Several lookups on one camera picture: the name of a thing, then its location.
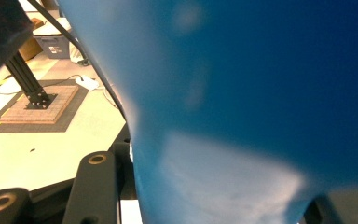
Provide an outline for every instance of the black pole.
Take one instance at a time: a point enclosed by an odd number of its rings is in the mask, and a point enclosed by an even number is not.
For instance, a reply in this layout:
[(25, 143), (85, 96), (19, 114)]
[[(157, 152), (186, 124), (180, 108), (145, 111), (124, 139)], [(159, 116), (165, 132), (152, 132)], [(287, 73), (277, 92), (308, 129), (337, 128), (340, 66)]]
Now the black pole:
[(18, 52), (6, 63), (6, 67), (30, 101), (30, 108), (48, 108), (50, 98)]
[(89, 65), (89, 59), (87, 57), (86, 52), (84, 52), (83, 48), (80, 46), (80, 44), (77, 42), (76, 39), (74, 39), (74, 37), (69, 34), (69, 32), (67, 30), (65, 30), (65, 28), (63, 28), (59, 22), (57, 22), (54, 17), (52, 17), (50, 15), (50, 13), (48, 13), (47, 10), (45, 10), (42, 6), (40, 6), (39, 3), (37, 3), (35, 0), (28, 0), (28, 2), (34, 7), (36, 8), (36, 10), (38, 10), (40, 12), (40, 14), (42, 14), (42, 16), (44, 16), (53, 26), (55, 26), (57, 28), (57, 30), (59, 30), (61, 32), (61, 34), (63, 34), (73, 45), (75, 45), (75, 47), (80, 51), (81, 56), (83, 56), (82, 61), (78, 62), (81, 63), (83, 65)]

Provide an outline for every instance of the blue object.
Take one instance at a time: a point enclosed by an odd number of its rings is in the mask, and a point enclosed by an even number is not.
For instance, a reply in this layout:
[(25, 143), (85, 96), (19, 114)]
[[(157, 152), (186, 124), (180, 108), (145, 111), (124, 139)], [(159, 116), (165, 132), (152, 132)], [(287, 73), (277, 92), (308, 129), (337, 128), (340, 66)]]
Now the blue object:
[(358, 185), (358, 1), (60, 7), (121, 96), (144, 224), (296, 223)]

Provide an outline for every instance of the black cable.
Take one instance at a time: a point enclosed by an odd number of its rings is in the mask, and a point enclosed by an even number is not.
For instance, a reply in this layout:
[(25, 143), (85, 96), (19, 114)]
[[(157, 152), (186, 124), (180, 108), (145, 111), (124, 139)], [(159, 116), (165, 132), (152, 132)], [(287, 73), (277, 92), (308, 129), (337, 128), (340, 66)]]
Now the black cable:
[[(68, 78), (65, 79), (65, 80), (62, 80), (62, 81), (59, 81), (59, 82), (56, 82), (56, 83), (53, 83), (53, 84), (48, 84), (48, 85), (46, 85), (46, 86), (42, 86), (42, 88), (49, 87), (49, 86), (55, 86), (55, 85), (61, 84), (61, 83), (63, 83), (64, 81), (69, 80), (71, 77), (80, 77), (80, 79), (83, 81), (83, 77), (82, 77), (81, 75), (73, 75), (73, 76), (68, 77)], [(17, 93), (20, 93), (20, 92), (24, 92), (24, 91), (0, 92), (0, 94), (1, 94), (1, 95), (11, 95), (11, 94), (17, 94)]]

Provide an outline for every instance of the white power adapter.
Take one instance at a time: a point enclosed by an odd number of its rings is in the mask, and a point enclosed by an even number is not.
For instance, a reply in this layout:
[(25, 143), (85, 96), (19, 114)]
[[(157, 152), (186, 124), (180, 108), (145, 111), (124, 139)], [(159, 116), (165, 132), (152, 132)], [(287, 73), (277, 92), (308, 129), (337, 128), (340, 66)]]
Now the white power adapter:
[(91, 79), (91, 78), (89, 78), (87, 76), (81, 76), (81, 78), (77, 77), (75, 79), (75, 82), (77, 84), (79, 84), (80, 86), (86, 88), (89, 91), (93, 91), (93, 90), (97, 89), (100, 86), (100, 84), (98, 84), (97, 81), (95, 81), (95, 80), (93, 80), (93, 79)]

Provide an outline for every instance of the gray mat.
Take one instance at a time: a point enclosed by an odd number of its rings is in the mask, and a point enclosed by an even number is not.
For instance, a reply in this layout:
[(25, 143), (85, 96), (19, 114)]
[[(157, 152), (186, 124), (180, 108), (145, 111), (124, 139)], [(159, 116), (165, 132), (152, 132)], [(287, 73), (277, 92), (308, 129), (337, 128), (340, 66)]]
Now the gray mat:
[[(51, 85), (58, 83), (62, 80), (40, 80), (39, 83), (42, 86)], [(58, 84), (57, 86), (71, 86), (77, 85), (74, 80), (66, 80), (63, 83)], [(76, 111), (82, 104), (84, 98), (86, 97), (89, 91), (83, 87), (79, 87), (75, 97), (72, 99), (71, 103), (63, 111), (61, 117), (57, 120), (55, 124), (0, 124), (0, 133), (64, 133), (69, 127), (69, 124), (72, 121)], [(22, 95), (22, 93), (17, 93), (13, 99), (8, 102), (0, 110), (0, 118), (11, 106), (16, 103), (17, 99)]]

